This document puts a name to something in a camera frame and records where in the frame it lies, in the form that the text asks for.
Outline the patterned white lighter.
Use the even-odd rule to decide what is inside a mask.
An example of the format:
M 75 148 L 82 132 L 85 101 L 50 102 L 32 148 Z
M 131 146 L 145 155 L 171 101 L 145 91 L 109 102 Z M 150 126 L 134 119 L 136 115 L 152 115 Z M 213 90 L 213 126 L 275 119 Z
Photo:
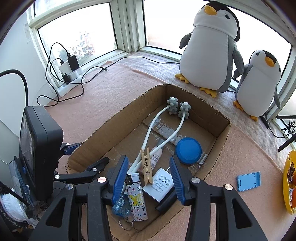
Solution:
M 125 185 L 134 221 L 147 220 L 148 214 L 139 173 L 127 174 Z

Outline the yellow bowl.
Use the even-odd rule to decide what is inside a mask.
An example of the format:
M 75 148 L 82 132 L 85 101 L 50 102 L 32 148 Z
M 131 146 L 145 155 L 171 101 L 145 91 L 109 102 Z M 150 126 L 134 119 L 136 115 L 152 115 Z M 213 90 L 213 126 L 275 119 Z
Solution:
M 293 191 L 295 190 L 295 185 L 293 184 L 293 177 L 295 176 L 295 150 L 290 151 L 287 160 L 285 162 L 285 167 L 283 171 L 283 198 L 285 202 L 286 209 L 289 214 L 295 214 L 295 201 L 293 201 Z

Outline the blue round container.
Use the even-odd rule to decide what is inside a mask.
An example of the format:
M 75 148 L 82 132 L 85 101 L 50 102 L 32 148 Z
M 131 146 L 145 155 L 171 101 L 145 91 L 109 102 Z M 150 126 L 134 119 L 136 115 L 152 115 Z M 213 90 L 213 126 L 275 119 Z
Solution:
M 191 137 L 182 138 L 176 145 L 175 155 L 185 165 L 192 165 L 199 161 L 202 156 L 200 143 Z

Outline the white neck massager grey balls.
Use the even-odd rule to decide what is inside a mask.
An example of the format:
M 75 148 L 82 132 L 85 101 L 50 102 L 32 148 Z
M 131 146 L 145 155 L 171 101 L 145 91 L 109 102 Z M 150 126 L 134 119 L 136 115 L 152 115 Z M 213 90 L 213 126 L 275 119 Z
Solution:
M 122 149 L 118 149 L 123 155 L 126 155 L 129 158 L 129 170 L 128 173 L 134 171 L 133 163 L 137 162 L 139 165 L 138 173 L 141 172 L 142 169 L 142 161 L 141 161 L 141 153 L 140 149 L 145 140 L 145 136 L 149 127 L 147 126 L 150 121 L 156 116 L 156 114 L 161 110 L 161 107 L 156 109 L 153 113 L 151 113 L 143 122 L 141 122 L 136 128 L 128 133 L 125 138 L 122 140 Z M 154 174 L 158 171 L 159 168 L 167 169 L 169 167 L 169 159 L 175 153 L 175 148 L 179 140 L 186 137 L 191 137 L 194 139 L 198 139 L 198 126 L 191 121 L 190 119 L 184 120 L 179 132 L 174 136 L 171 135 L 178 128 L 179 123 L 181 122 L 181 118 L 176 115 L 170 115 L 168 111 L 164 111 L 154 122 L 154 126 L 149 133 L 149 139 L 143 151 L 147 150 L 149 147 L 149 151 L 152 152 L 153 148 L 156 148 L 159 144 L 160 140 L 169 141 L 162 147 L 163 153 L 152 171 Z

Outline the small white tube bottle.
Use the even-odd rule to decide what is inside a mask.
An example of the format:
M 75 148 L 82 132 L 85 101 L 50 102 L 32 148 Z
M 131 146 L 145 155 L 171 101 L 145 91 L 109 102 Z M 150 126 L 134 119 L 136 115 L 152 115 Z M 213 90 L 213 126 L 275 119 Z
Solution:
M 150 155 L 150 158 L 151 158 L 151 170 L 153 170 L 155 168 L 155 166 L 157 165 L 162 153 L 163 153 L 163 150 L 158 149 L 156 152 L 154 152 L 152 155 Z

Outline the white charger block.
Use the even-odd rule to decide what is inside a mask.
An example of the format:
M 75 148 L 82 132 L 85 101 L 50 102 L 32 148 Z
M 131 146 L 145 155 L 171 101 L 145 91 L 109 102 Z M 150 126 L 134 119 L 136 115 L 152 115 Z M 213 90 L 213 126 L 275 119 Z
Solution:
M 70 65 L 69 65 L 68 62 L 64 62 L 63 64 L 61 64 L 61 65 L 59 66 L 59 70 L 60 70 L 63 74 L 67 74 L 67 75 L 69 75 L 69 74 L 72 72 L 72 70 L 71 70 Z

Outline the wooden clothespin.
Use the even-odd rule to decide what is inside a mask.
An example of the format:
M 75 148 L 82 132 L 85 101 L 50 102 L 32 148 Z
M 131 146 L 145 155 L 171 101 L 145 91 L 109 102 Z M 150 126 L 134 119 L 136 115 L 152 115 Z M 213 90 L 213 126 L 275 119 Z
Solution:
M 142 158 L 142 172 L 144 176 L 144 184 L 153 184 L 152 170 L 151 170 L 151 158 L 149 154 L 149 147 L 147 147 L 147 154 L 144 154 L 143 149 L 140 149 Z

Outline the black phone on mount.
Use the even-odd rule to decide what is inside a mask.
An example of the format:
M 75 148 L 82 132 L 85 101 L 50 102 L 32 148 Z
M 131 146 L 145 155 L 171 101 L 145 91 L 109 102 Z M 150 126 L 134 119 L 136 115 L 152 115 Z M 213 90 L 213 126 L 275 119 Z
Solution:
M 21 171 L 38 201 L 51 197 L 62 142 L 62 128 L 43 106 L 24 108 L 20 132 Z

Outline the black charger plug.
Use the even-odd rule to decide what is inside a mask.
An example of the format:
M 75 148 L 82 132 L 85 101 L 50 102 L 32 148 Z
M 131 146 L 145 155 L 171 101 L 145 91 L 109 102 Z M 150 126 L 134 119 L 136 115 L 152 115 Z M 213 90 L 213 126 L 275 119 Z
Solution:
M 69 63 L 71 71 L 75 71 L 80 68 L 76 55 L 67 54 L 67 61 Z

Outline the small black plug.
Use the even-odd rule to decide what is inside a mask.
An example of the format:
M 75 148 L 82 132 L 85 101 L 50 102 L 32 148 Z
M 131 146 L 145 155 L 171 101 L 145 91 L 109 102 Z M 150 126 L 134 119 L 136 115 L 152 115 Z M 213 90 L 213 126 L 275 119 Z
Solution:
M 71 79 L 68 74 L 65 73 L 62 75 L 62 77 L 63 77 L 63 80 L 66 84 L 69 84 L 71 82 Z

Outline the white power strip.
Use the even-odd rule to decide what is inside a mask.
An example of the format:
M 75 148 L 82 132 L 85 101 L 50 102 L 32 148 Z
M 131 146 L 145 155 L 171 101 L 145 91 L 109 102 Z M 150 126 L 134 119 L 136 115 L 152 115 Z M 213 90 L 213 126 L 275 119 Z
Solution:
M 68 74 L 71 82 L 70 83 L 64 83 L 58 88 L 58 94 L 60 97 L 65 96 L 71 89 L 76 87 L 82 79 L 82 68 L 78 68 L 75 71 L 72 71 Z

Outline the large plush penguin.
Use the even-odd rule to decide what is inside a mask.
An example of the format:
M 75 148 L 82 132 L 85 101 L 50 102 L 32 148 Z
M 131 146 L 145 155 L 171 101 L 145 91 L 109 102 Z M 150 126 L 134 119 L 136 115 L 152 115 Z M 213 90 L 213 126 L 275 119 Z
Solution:
M 244 72 L 243 57 L 236 46 L 239 21 L 227 5 L 210 1 L 198 11 L 193 26 L 180 41 L 184 52 L 175 77 L 215 98 L 228 90 L 234 66 L 239 74 Z

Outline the blue phone stand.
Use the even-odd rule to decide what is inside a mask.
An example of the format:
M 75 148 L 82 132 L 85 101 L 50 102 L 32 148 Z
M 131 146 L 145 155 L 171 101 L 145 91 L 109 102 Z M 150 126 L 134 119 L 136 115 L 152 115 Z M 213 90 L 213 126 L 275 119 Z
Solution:
M 237 180 L 237 191 L 243 192 L 250 189 L 254 189 L 261 185 L 261 175 L 260 172 L 253 172 L 249 174 L 239 175 Z

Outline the small plush penguin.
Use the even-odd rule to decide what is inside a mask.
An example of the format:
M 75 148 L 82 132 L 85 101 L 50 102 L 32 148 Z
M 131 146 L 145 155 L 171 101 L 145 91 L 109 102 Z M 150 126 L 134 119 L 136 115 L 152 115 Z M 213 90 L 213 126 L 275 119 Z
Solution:
M 268 51 L 256 50 L 244 65 L 243 73 L 236 69 L 234 78 L 240 77 L 233 102 L 254 121 L 262 116 L 272 101 L 280 108 L 277 87 L 281 79 L 281 68 L 276 57 Z

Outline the white power adapter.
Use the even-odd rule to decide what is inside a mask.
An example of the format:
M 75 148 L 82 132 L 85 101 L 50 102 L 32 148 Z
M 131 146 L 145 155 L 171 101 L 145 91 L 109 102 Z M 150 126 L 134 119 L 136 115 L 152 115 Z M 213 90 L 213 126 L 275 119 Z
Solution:
M 142 188 L 142 190 L 155 201 L 161 202 L 172 189 L 174 185 L 173 178 L 168 171 L 159 168 L 153 175 L 152 180 L 153 184 L 148 183 Z

